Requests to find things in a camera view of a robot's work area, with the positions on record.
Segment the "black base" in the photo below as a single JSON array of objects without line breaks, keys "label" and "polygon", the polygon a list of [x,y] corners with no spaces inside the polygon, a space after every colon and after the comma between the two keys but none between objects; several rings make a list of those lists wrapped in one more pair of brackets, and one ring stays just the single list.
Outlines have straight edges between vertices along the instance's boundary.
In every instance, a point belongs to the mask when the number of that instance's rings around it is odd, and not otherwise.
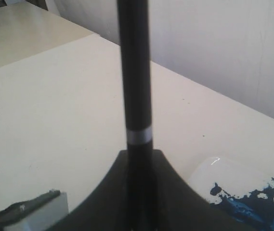
[{"label": "black base", "polygon": [[[157,230],[252,231],[196,194],[172,168],[160,150],[154,150]],[[121,151],[93,193],[50,231],[131,231],[128,214],[128,155]]]}]

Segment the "black pole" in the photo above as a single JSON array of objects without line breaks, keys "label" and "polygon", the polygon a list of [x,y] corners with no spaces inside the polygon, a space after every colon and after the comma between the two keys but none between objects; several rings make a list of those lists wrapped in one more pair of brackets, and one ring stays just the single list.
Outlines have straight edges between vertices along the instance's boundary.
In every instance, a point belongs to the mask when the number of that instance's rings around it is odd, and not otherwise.
[{"label": "black pole", "polygon": [[147,0],[117,0],[129,155],[129,211],[134,231],[156,225]]}]

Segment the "white desk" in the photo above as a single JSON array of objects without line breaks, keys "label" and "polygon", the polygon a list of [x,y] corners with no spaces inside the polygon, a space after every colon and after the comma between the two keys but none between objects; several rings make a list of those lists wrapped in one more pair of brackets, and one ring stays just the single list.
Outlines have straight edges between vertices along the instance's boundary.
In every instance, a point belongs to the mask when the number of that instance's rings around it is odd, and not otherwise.
[{"label": "white desk", "polygon": [[[155,147],[187,180],[210,156],[274,177],[274,120],[152,63]],[[125,148],[119,47],[90,35],[0,68],[0,209],[50,188],[75,208]]]},{"label": "white desk", "polygon": [[0,67],[93,32],[28,2],[0,8]]}]

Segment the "table surface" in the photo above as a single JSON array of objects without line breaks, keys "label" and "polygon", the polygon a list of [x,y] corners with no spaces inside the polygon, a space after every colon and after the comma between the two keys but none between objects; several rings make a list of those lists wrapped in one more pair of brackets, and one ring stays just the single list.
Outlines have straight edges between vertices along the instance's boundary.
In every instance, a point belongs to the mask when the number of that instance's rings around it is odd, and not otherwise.
[{"label": "table surface", "polygon": [[[274,119],[155,63],[151,71],[154,144],[185,180],[212,156],[274,177]],[[93,34],[0,68],[0,209],[55,188],[71,210],[121,149],[118,45]]]},{"label": "table surface", "polygon": [[93,32],[28,2],[0,8],[0,67]]}]

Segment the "blue paint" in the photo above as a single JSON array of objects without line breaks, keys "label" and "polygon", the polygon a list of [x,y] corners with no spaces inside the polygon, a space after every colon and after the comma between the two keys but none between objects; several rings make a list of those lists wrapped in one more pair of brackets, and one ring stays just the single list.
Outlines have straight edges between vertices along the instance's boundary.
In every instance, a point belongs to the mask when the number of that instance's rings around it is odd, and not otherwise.
[{"label": "blue paint", "polygon": [[[260,193],[268,199],[258,198]],[[258,231],[274,231],[274,187],[268,186],[262,191],[250,192],[250,196],[235,198],[215,183],[210,194],[221,199],[217,205],[212,203],[213,207],[224,210],[234,219],[251,225]]]}]

